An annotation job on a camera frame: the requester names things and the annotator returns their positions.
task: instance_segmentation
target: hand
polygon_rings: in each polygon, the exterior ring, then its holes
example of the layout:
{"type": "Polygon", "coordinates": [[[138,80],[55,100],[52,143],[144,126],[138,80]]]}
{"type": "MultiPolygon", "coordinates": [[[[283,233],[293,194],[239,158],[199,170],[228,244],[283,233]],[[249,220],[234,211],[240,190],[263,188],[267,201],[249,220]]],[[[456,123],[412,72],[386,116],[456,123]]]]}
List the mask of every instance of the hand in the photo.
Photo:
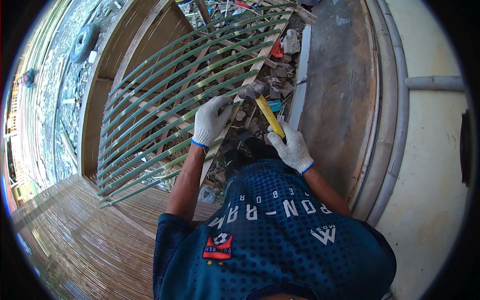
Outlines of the hand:
{"type": "Polygon", "coordinates": [[[283,162],[297,170],[301,175],[313,166],[313,159],[308,154],[307,145],[301,133],[293,130],[285,122],[279,123],[287,138],[287,144],[285,145],[280,136],[273,132],[272,126],[268,126],[268,131],[270,132],[268,139],[277,150],[278,156],[280,156],[283,162]]]}
{"type": "Polygon", "coordinates": [[[200,106],[195,114],[195,128],[192,143],[209,148],[225,127],[227,120],[232,114],[233,100],[228,96],[213,97],[207,103],[200,106]]]}

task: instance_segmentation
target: wooden plank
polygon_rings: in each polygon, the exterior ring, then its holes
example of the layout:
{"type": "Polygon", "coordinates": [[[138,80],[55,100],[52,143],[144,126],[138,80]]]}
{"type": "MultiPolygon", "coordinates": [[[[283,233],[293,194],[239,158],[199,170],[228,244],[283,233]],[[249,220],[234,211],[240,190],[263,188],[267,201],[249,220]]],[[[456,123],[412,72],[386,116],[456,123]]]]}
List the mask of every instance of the wooden plank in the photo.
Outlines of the wooden plank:
{"type": "MultiPolygon", "coordinates": [[[[130,102],[134,102],[134,101],[136,101],[137,99],[138,99],[138,97],[132,96],[132,97],[130,97],[129,101],[130,101],[130,102]]],[[[140,104],[139,104],[138,106],[139,106],[139,107],[143,107],[143,106],[145,106],[146,104],[147,104],[146,101],[142,101],[142,102],[140,102],[140,104]]],[[[152,111],[154,111],[155,109],[156,109],[156,107],[153,106],[153,105],[151,105],[151,106],[149,106],[146,110],[149,111],[149,112],[152,112],[152,111]]],[[[155,115],[156,115],[157,117],[161,117],[161,116],[165,115],[167,112],[168,112],[167,110],[162,110],[162,111],[156,113],[155,115]]],[[[167,121],[167,123],[172,123],[172,122],[176,121],[176,120],[177,120],[178,118],[180,118],[180,117],[181,117],[181,116],[178,115],[178,114],[173,114],[172,116],[166,118],[165,121],[167,121]]],[[[176,126],[176,127],[180,128],[180,129],[183,129],[183,128],[185,128],[185,127],[188,127],[189,125],[190,125],[190,123],[188,123],[187,121],[185,121],[185,122],[180,123],[180,124],[179,124],[178,126],[176,126]]],[[[193,129],[190,129],[188,132],[191,133],[191,134],[193,134],[193,129]]]]}
{"type": "MultiPolygon", "coordinates": [[[[207,34],[205,32],[199,32],[196,34],[196,36],[206,36],[207,34]]],[[[219,44],[222,44],[223,46],[230,46],[232,44],[234,44],[233,42],[230,42],[229,40],[223,40],[223,41],[220,41],[219,44]]],[[[238,46],[238,47],[235,47],[235,50],[238,50],[238,51],[244,51],[246,50],[247,48],[245,48],[244,46],[238,46]]],[[[257,52],[249,52],[247,53],[248,56],[250,57],[253,57],[253,58],[256,58],[258,56],[258,53],[257,52]]],[[[276,68],[278,67],[278,64],[276,62],[274,62],[273,60],[269,60],[269,59],[266,59],[265,60],[265,64],[267,66],[269,66],[270,68],[276,68]]]]}
{"type": "Polygon", "coordinates": [[[378,96],[378,65],[369,45],[374,37],[361,1],[348,0],[340,7],[323,1],[313,11],[318,21],[312,26],[299,131],[325,180],[348,200],[363,175],[378,96]],[[333,13],[351,23],[338,26],[330,18],[333,13]]]}
{"type": "MultiPolygon", "coordinates": [[[[200,60],[201,58],[203,58],[203,57],[205,56],[205,54],[208,52],[209,49],[210,49],[210,47],[206,47],[206,48],[202,49],[202,50],[200,51],[200,53],[198,54],[198,57],[197,57],[196,61],[197,61],[197,60],[200,60]]],[[[195,72],[197,72],[198,67],[200,67],[200,64],[197,64],[197,65],[193,66],[193,67],[190,69],[190,72],[188,73],[187,77],[188,77],[188,76],[191,76],[191,75],[193,75],[195,72]]],[[[188,81],[188,82],[185,82],[185,83],[181,86],[179,93],[181,93],[181,92],[183,92],[184,90],[186,90],[186,89],[188,88],[188,86],[190,85],[190,82],[191,82],[191,80],[188,81]]],[[[175,103],[173,104],[173,107],[175,107],[176,105],[180,104],[181,101],[182,101],[182,98],[181,98],[181,99],[177,99],[177,100],[175,101],[175,103]]],[[[168,136],[169,131],[170,131],[170,130],[165,131],[165,132],[162,134],[162,137],[161,137],[160,140],[166,139],[167,136],[168,136]]],[[[162,153],[164,146],[165,146],[165,145],[161,145],[160,148],[158,148],[156,152],[157,152],[157,153],[162,153]]]]}
{"type": "MultiPolygon", "coordinates": [[[[291,16],[292,16],[291,13],[283,15],[283,19],[289,20],[291,16]]],[[[268,36],[268,39],[266,40],[266,42],[276,41],[280,37],[281,32],[283,32],[283,30],[287,27],[287,25],[288,25],[288,22],[280,23],[280,24],[275,25],[274,29],[279,29],[280,33],[268,36]]],[[[260,53],[258,55],[259,56],[267,56],[270,53],[270,51],[272,50],[272,47],[273,47],[273,45],[263,48],[262,50],[260,50],[260,53]]],[[[264,62],[265,62],[265,60],[261,60],[261,61],[258,61],[256,63],[254,63],[252,65],[252,67],[250,67],[250,71],[260,70],[262,68],[262,66],[264,65],[264,62]]],[[[241,85],[252,84],[255,81],[256,78],[257,78],[256,75],[251,76],[249,78],[246,78],[241,85]]],[[[234,99],[234,102],[243,102],[243,99],[241,99],[238,95],[236,95],[235,99],[234,99]]],[[[226,125],[226,127],[222,130],[222,132],[218,136],[219,138],[225,138],[225,136],[227,135],[227,132],[230,129],[230,126],[232,125],[233,120],[235,119],[235,116],[237,115],[240,107],[241,107],[241,105],[239,105],[239,106],[237,106],[236,108],[233,109],[232,115],[230,116],[230,120],[232,122],[226,125]]],[[[220,145],[212,147],[208,151],[207,155],[210,155],[210,154],[217,155],[219,149],[220,149],[220,145]]],[[[204,162],[204,166],[202,168],[202,176],[200,177],[200,186],[202,186],[203,181],[205,180],[205,177],[207,176],[208,170],[211,167],[213,161],[214,161],[214,159],[210,159],[210,160],[204,162]]]]}
{"type": "MultiPolygon", "coordinates": [[[[210,19],[210,14],[208,13],[207,5],[205,4],[204,0],[195,0],[195,3],[197,4],[198,10],[200,11],[200,14],[202,15],[202,18],[205,22],[205,24],[210,24],[212,20],[210,19]]],[[[207,31],[209,33],[214,32],[213,27],[207,28],[207,31]]]]}
{"type": "Polygon", "coordinates": [[[111,84],[97,81],[99,75],[113,78],[134,33],[149,14],[155,0],[127,1],[106,33],[91,67],[80,112],[78,132],[78,171],[88,175],[96,171],[101,120],[111,84]]]}

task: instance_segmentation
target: cloth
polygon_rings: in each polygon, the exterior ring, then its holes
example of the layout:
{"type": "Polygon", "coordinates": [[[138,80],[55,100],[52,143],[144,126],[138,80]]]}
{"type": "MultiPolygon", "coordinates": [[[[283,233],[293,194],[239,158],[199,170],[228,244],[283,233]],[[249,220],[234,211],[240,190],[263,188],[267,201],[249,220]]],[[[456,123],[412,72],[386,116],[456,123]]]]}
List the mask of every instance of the cloth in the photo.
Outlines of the cloth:
{"type": "Polygon", "coordinates": [[[252,157],[246,156],[237,149],[227,151],[225,156],[225,179],[229,180],[230,177],[241,170],[242,167],[252,164],[260,159],[279,159],[275,148],[271,145],[266,145],[264,141],[250,137],[244,141],[248,151],[252,157]]]}
{"type": "Polygon", "coordinates": [[[396,272],[383,236],[313,197],[280,160],[233,174],[225,203],[193,230],[158,218],[154,299],[381,299],[396,272]]]}
{"type": "Polygon", "coordinates": [[[280,136],[273,132],[272,126],[268,126],[268,139],[273,147],[278,151],[278,155],[290,167],[303,174],[313,166],[313,159],[308,153],[307,145],[303,139],[303,135],[293,130],[286,122],[279,122],[282,128],[287,144],[284,144],[280,136]]]}
{"type": "Polygon", "coordinates": [[[192,143],[208,149],[222,132],[232,114],[232,109],[233,100],[228,96],[213,97],[200,106],[195,114],[192,143]]]}

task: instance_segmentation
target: yellow hammer handle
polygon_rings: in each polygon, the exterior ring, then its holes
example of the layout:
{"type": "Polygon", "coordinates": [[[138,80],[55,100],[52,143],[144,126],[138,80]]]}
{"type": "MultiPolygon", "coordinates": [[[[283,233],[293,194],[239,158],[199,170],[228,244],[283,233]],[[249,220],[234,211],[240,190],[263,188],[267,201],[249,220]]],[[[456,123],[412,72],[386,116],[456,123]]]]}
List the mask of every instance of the yellow hammer handle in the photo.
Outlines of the yellow hammer handle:
{"type": "Polygon", "coordinates": [[[265,117],[267,118],[268,123],[273,127],[273,132],[278,134],[280,138],[283,139],[285,137],[285,134],[283,133],[283,130],[280,127],[280,124],[278,124],[278,121],[273,115],[272,109],[268,105],[265,97],[260,95],[260,97],[255,99],[255,101],[257,102],[258,107],[260,107],[260,110],[264,113],[265,117]]]}

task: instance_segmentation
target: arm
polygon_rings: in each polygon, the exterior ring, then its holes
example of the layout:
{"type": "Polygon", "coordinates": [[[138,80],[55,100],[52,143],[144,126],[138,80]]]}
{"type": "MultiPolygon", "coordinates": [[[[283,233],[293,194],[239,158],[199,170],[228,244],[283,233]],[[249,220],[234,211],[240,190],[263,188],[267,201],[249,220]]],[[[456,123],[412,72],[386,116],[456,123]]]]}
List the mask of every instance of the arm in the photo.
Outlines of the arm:
{"type": "Polygon", "coordinates": [[[280,122],[280,126],[287,138],[287,144],[283,143],[278,134],[272,132],[271,126],[268,127],[268,131],[270,131],[268,139],[278,151],[278,155],[283,162],[304,176],[308,186],[320,202],[340,214],[351,216],[347,202],[336,193],[320,172],[313,167],[313,159],[308,153],[307,145],[301,133],[293,130],[285,122],[280,122]]]}
{"type": "Polygon", "coordinates": [[[202,146],[190,145],[187,159],[175,181],[166,213],[191,221],[200,191],[200,176],[204,166],[205,151],[202,146]]]}
{"type": "Polygon", "coordinates": [[[345,200],[328,184],[320,172],[312,167],[303,173],[303,177],[315,196],[328,208],[341,213],[342,215],[352,216],[350,208],[345,200]]]}
{"type": "Polygon", "coordinates": [[[195,114],[192,144],[168,200],[166,211],[168,214],[176,215],[186,221],[193,219],[205,155],[209,145],[225,127],[232,113],[232,104],[233,100],[230,97],[214,97],[203,104],[195,114]],[[221,108],[223,111],[219,115],[218,111],[221,108]]]}

